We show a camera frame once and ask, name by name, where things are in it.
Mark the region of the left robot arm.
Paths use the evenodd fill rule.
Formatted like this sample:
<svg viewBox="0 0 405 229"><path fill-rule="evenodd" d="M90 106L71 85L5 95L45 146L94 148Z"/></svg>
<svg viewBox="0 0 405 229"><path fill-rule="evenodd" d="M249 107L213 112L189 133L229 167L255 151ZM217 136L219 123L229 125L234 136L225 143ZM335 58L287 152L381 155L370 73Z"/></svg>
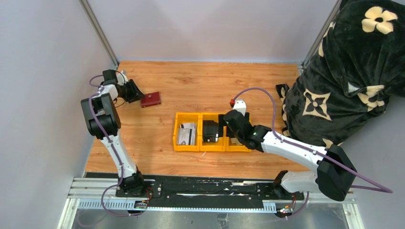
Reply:
<svg viewBox="0 0 405 229"><path fill-rule="evenodd" d="M123 143L121 121L114 100L121 98L126 103L132 103L140 101L145 95L123 72L104 70L101 77L104 80L97 86L97 92L81 100L86 127L90 135L107 148L117 167L116 188L124 194L141 197L146 192L146 184Z"/></svg>

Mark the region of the red leather card holder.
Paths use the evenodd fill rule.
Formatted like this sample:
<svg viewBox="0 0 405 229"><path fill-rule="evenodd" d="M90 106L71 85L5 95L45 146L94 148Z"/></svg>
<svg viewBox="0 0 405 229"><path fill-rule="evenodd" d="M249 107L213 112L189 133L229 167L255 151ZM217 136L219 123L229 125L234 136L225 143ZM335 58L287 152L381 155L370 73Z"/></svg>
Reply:
<svg viewBox="0 0 405 229"><path fill-rule="evenodd" d="M151 107L155 105L161 104L161 96L160 92L153 92L149 94L145 94L144 98L140 101L140 106L142 108Z"/></svg>

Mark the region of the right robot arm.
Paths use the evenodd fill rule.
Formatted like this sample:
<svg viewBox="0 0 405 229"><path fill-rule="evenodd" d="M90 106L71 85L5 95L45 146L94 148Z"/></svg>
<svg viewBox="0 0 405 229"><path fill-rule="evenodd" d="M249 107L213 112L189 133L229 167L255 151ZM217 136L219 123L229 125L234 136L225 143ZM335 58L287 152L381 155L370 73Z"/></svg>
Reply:
<svg viewBox="0 0 405 229"><path fill-rule="evenodd" d="M281 136L263 125L251 125L237 110L219 116L242 145L262 153L275 154L308 168L306 172L281 171L273 183L273 194L285 199L291 193L317 192L335 201L344 201L355 175L355 167L337 145L329 148L302 143Z"/></svg>

